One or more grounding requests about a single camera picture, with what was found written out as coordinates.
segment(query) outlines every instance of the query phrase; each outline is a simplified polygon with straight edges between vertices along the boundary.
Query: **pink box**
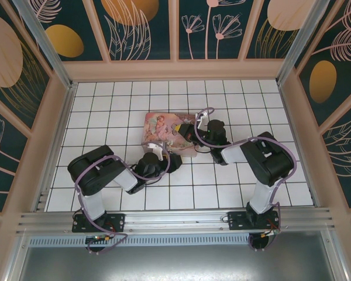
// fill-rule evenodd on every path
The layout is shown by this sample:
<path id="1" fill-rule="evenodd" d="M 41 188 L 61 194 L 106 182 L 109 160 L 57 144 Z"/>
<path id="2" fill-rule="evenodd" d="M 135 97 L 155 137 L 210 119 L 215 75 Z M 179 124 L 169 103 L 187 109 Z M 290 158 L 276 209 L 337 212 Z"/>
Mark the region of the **pink box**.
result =
<path id="1" fill-rule="evenodd" d="M 144 145 L 146 142 L 164 142 L 169 152 L 186 157 L 196 157 L 197 152 L 194 149 L 194 145 L 187 142 L 174 129 L 180 124 L 195 124 L 195 115 L 161 112 L 147 113 L 142 137 L 144 151 L 148 151 Z"/>

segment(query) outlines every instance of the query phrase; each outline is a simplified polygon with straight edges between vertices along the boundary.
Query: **white tile floor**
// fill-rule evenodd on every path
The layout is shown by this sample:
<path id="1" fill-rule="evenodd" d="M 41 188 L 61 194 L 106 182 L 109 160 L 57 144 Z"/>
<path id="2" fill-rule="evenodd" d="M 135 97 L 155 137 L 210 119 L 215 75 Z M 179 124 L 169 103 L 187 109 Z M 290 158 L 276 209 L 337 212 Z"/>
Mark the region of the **white tile floor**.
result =
<path id="1" fill-rule="evenodd" d="M 80 206 L 66 169 L 76 157 L 107 144 L 128 164 L 143 156 L 140 146 L 148 111 L 196 113 L 216 108 L 229 141 L 269 131 L 288 146 L 298 170 L 278 190 L 284 206 L 313 205 L 294 138 L 274 80 L 152 81 L 81 83 L 78 85 L 55 171 L 46 211 L 71 211 Z M 134 195 L 109 184 L 103 189 L 108 211 L 187 210 L 244 207 L 253 195 L 248 163 L 215 165 L 209 154 L 184 158 L 181 168 L 156 185 Z"/>

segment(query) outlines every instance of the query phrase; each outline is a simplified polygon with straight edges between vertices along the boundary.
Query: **metal base plate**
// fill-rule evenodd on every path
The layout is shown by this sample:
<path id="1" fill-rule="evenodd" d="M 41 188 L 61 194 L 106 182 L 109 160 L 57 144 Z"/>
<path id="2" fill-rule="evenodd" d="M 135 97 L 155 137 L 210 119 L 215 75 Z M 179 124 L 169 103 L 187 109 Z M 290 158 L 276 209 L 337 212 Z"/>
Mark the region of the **metal base plate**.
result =
<path id="1" fill-rule="evenodd" d="M 105 224 L 102 227 L 108 231 L 112 231 L 112 225 L 115 232 L 123 232 L 123 227 L 125 226 L 125 214 L 108 214 L 106 216 Z M 78 214 L 74 216 L 71 232 L 92 233 L 101 231 L 91 225 L 83 214 Z"/>
<path id="2" fill-rule="evenodd" d="M 228 212 L 228 223 L 230 230 L 251 230 L 251 229 L 270 229 L 270 220 L 276 227 L 278 227 L 278 213 L 270 211 L 264 217 L 261 217 L 255 226 L 246 217 L 246 212 Z"/>

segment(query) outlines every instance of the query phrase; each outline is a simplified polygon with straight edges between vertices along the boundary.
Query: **yellow circle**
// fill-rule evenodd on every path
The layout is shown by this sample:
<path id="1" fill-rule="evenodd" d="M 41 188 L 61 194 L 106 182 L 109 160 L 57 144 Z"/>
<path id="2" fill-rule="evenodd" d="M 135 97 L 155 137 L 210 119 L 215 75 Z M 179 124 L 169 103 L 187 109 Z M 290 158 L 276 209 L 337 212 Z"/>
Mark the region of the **yellow circle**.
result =
<path id="1" fill-rule="evenodd" d="M 270 0 L 269 24 L 277 30 L 297 30 L 303 25 L 313 3 L 314 0 Z"/>
<path id="2" fill-rule="evenodd" d="M 46 29 L 49 40 L 56 52 L 64 57 L 78 57 L 84 46 L 80 36 L 65 25 L 52 25 Z"/>
<path id="3" fill-rule="evenodd" d="M 326 60 L 319 61 L 311 73 L 309 93 L 311 98 L 321 104 L 333 93 L 337 81 L 337 71 L 334 65 Z"/>
<path id="4" fill-rule="evenodd" d="M 21 42 L 15 31 L 0 18 L 0 87 L 11 87 L 22 73 Z"/>
<path id="5" fill-rule="evenodd" d="M 147 21 L 150 21 L 156 16 L 159 10 L 159 0 L 101 0 L 104 9 L 115 21 L 123 25 L 139 25 L 140 20 L 135 20 L 135 15 L 132 3 L 134 3 L 138 13 L 142 11 L 146 16 Z"/>

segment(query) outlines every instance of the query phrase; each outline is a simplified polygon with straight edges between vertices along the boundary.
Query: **vent grille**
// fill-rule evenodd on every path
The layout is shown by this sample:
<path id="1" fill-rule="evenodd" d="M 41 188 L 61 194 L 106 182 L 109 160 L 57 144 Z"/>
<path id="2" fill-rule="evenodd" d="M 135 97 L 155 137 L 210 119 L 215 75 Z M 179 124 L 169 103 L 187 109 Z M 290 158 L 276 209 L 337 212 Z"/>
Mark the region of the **vent grille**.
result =
<path id="1" fill-rule="evenodd" d="M 99 241 L 91 247 L 112 245 L 120 238 Z M 31 248 L 85 247 L 86 237 L 33 237 Z M 119 246 L 187 246 L 247 244 L 248 234 L 131 235 Z"/>

